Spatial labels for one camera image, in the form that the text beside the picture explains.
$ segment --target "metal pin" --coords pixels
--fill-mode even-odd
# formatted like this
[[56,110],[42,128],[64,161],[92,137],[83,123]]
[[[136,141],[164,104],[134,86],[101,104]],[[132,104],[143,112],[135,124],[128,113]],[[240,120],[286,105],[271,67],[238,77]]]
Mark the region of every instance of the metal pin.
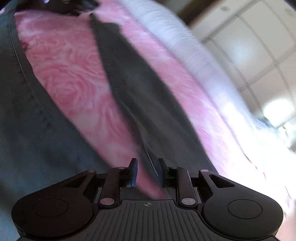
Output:
[[190,206],[196,203],[196,201],[193,198],[183,198],[181,200],[181,203],[183,203],[184,205]]
[[114,199],[109,198],[109,197],[103,198],[100,201],[100,203],[103,204],[103,205],[112,205],[114,202],[115,202]]

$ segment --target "pink fabric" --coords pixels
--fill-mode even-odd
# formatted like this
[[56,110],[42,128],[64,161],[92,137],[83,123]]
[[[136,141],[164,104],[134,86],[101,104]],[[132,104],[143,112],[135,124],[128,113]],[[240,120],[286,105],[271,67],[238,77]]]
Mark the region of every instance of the pink fabric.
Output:
[[[119,24],[121,33],[167,84],[219,174],[250,187],[264,181],[264,173],[250,164],[214,104],[186,69],[122,5],[100,2],[95,14],[102,21]],[[62,113],[110,165],[127,166],[137,157],[138,146],[113,100],[88,15],[75,18],[25,11],[15,18],[34,73]],[[165,197],[142,166],[137,185],[153,198]]]

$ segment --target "gray fabric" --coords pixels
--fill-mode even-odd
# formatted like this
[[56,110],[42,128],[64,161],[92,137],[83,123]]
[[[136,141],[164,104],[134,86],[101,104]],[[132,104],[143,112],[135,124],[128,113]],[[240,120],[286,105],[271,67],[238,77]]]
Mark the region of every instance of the gray fabric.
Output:
[[150,176],[157,159],[189,172],[217,172],[206,155],[190,121],[167,86],[119,33],[116,25],[92,16],[100,57],[117,105],[144,146],[144,164]]
[[21,197],[108,165],[61,114],[20,45],[14,11],[0,15],[0,240],[18,233],[10,212]]

